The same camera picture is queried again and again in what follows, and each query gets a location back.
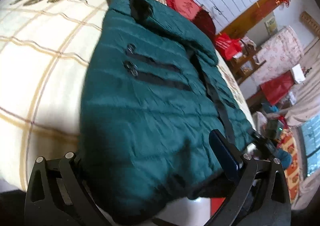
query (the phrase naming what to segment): pink floral fabric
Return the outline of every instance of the pink floral fabric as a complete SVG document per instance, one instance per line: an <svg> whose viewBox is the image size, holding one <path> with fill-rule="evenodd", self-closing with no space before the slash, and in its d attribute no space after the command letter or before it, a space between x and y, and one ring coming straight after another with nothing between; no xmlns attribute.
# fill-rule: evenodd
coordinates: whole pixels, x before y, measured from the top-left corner
<svg viewBox="0 0 320 226"><path fill-rule="evenodd" d="M295 31L287 26L265 42L256 56L259 63L267 61L252 75L260 85L294 67L303 56L303 47Z"/></svg>

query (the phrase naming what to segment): screw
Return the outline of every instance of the screw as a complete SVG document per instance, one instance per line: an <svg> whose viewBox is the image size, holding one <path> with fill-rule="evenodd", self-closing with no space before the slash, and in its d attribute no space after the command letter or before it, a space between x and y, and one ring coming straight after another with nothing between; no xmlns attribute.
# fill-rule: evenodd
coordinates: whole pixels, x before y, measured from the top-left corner
<svg viewBox="0 0 320 226"><path fill-rule="evenodd" d="M73 156L74 156L74 154L72 152L68 152L66 154L66 158L68 158L68 159L72 158Z"/></svg>
<svg viewBox="0 0 320 226"><path fill-rule="evenodd" d="M38 158L36 159L36 161L37 161L37 163L41 163L41 162L43 161L43 157L38 157Z"/></svg>
<svg viewBox="0 0 320 226"><path fill-rule="evenodd" d="M278 158L274 158L273 161L274 161L276 164L278 164L278 165L281 163Z"/></svg>
<svg viewBox="0 0 320 226"><path fill-rule="evenodd" d="M246 160L250 160L252 157L251 157L251 155L250 154L244 154L243 155L243 157L244 157L244 159L246 159Z"/></svg>

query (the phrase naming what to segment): wooden beam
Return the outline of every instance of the wooden beam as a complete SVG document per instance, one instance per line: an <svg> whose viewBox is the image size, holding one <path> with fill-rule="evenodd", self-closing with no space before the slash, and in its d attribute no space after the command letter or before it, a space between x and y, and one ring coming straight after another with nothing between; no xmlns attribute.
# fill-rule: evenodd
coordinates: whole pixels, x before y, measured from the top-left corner
<svg viewBox="0 0 320 226"><path fill-rule="evenodd" d="M247 32L253 28L259 21L254 18L254 13L258 10L258 5L263 6L268 0L259 0L257 4L252 5L232 23L230 23L221 33L225 32L231 38L243 38Z"/></svg>

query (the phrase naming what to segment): green puffer jacket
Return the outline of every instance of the green puffer jacket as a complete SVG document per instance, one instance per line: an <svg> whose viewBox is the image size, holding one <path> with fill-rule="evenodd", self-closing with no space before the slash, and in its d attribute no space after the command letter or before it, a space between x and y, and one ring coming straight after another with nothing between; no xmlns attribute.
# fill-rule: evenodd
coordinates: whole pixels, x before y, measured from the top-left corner
<svg viewBox="0 0 320 226"><path fill-rule="evenodd" d="M136 224L222 169L208 136L239 150L251 127L209 38L155 0L111 0L82 93L80 154L95 202Z"/></svg>

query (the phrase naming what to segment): window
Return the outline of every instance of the window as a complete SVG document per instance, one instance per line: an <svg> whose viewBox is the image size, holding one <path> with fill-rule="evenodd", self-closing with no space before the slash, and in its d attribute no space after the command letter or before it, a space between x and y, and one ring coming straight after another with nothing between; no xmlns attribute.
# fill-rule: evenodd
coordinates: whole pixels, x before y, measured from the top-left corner
<svg viewBox="0 0 320 226"><path fill-rule="evenodd" d="M301 126L304 138L308 176L320 168L320 115Z"/></svg>

